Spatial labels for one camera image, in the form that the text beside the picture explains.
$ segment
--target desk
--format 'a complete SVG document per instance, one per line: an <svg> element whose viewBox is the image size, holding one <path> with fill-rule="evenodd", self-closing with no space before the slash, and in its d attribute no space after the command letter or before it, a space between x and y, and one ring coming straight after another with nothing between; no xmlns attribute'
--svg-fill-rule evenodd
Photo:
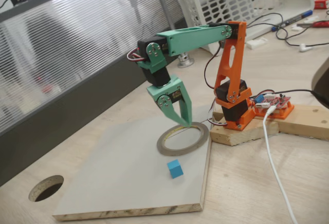
<svg viewBox="0 0 329 224"><path fill-rule="evenodd" d="M325 17L325 11L315 14ZM254 94L267 88L276 91L310 88L313 74L329 57L329 46L300 53L275 38L255 50L245 49L242 79ZM291 39L295 43L329 41L328 29L309 29ZM211 56L198 49L190 53L194 65L168 69L185 83L193 107L211 105L213 92L204 83L203 70ZM209 65L207 76L215 81L220 58ZM48 154L0 188L1 224L57 223L52 217L59 200L105 129L113 124L161 115L143 83L99 117L66 139ZM292 102L319 105L307 92L291 93ZM299 223L329 222L329 143L280 134L270 138L273 160ZM62 175L64 184L53 196L31 202L28 195L41 180ZM72 224L104 223L290 223L282 194L271 171L263 139L229 147L213 143L204 210L161 216L73 221Z"/></svg>

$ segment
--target blue marker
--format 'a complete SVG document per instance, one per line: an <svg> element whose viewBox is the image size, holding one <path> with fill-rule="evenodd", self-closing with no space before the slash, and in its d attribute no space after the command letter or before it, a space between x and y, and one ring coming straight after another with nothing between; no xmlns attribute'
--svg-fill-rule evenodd
<svg viewBox="0 0 329 224"><path fill-rule="evenodd" d="M293 24L293 23L295 23L295 22L297 22L299 20L302 20L305 17L311 16L312 14L313 14L313 11L312 10L309 10L307 12L302 13L301 15L298 15L296 17L293 17L293 18L291 18L289 20L284 21L281 24L278 24L278 26L280 26L280 27L286 27L287 25L291 25L291 24ZM278 27L273 26L271 30L272 30L272 32L275 32L275 31L278 30Z"/></svg>

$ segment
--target circuit board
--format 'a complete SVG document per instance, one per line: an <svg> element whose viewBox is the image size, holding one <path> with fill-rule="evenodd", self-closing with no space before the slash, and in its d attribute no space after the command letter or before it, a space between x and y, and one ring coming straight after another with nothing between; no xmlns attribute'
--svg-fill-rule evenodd
<svg viewBox="0 0 329 224"><path fill-rule="evenodd" d="M264 100L262 101L263 103L269 102L272 105L276 105L277 108L283 108L287 102L291 99L291 97L272 97L272 98L267 98L264 96Z"/></svg>

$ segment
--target small cube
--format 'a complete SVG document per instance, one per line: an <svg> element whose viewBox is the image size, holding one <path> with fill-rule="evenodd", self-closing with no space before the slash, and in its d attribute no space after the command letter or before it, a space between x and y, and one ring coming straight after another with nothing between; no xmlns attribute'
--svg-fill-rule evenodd
<svg viewBox="0 0 329 224"><path fill-rule="evenodd" d="M167 163L171 177L177 178L180 175L183 175L183 170L181 169L181 166L179 164L178 160L171 161Z"/></svg>

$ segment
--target white usb cable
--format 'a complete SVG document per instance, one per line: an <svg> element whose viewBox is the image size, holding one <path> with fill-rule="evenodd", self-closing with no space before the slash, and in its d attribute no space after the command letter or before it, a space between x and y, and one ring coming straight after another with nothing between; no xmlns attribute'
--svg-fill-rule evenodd
<svg viewBox="0 0 329 224"><path fill-rule="evenodd" d="M282 195L283 195L284 201L286 202L286 205L287 205L287 208L288 208L288 211L289 211L289 215L290 215L290 217L291 217L291 220L293 221L294 224L298 224L298 222L297 222L297 220L296 220L296 218L295 218L295 215L294 215L294 213L293 213L293 210L292 210L292 208L291 208L290 202L289 202L289 200L288 200L287 194L285 193L285 191L284 191L284 189L283 189L282 183L281 183L281 181L280 181L280 178L279 178L279 175L278 175L278 173L277 173L277 170L276 170L276 168L275 168L275 166L274 166L274 163L273 163L273 160L272 160L272 156L271 156L271 153L270 153L270 150L269 150L268 136L267 136L267 130L266 130L266 124L265 124L265 122L266 122L267 117L268 117L271 113L273 113L273 112L276 110L276 108L277 108L276 106L271 106L271 107L267 110L267 112L266 112L266 114L265 114L265 117L264 117L264 120L263 120L263 128L264 128L264 136L265 136L265 142L266 142L266 148L267 148L267 155L268 155L269 163L271 164L271 167L272 167L272 170L273 170L274 176L275 176L275 178L276 178L276 180L277 180L277 182L278 182L279 188L280 188L280 190L281 190L281 192L282 192Z"/></svg>

